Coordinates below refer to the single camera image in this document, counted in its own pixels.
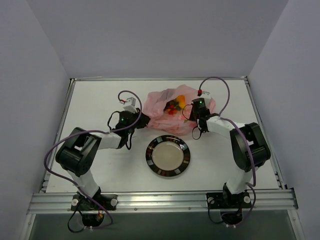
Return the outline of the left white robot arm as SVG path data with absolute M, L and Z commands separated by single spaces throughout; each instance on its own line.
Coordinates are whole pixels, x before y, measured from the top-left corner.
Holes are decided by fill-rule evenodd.
M 99 150 L 131 148 L 132 135 L 136 129 L 145 128 L 150 117 L 144 113 L 120 111 L 119 120 L 110 133 L 89 133 L 80 127 L 71 132 L 73 137 L 67 139 L 55 155 L 55 161 L 66 170 L 83 195 L 83 204 L 90 210 L 100 206 L 101 189 L 94 180 L 91 166 Z

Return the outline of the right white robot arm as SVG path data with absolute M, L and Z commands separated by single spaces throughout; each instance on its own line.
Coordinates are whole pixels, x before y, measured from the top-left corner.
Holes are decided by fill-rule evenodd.
M 189 119 L 196 122 L 201 134 L 215 133 L 230 140 L 237 173 L 224 184 L 222 200 L 232 207 L 240 201 L 240 194 L 256 186 L 256 172 L 271 158 L 270 148 L 258 123 L 236 123 L 210 113 L 204 98 L 192 100 L 191 106 Z

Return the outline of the pink plastic bag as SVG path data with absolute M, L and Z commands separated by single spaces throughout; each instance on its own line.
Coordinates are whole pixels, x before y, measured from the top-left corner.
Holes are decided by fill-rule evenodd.
M 179 95 L 184 95 L 186 100 L 186 106 L 182 110 L 182 114 L 169 115 L 164 113 L 166 103 Z M 193 128 L 197 126 L 196 122 L 189 120 L 192 110 L 191 103 L 192 100 L 197 98 L 198 90 L 185 84 L 176 88 L 150 92 L 142 110 L 143 114 L 150 117 L 147 126 L 178 136 L 191 133 Z

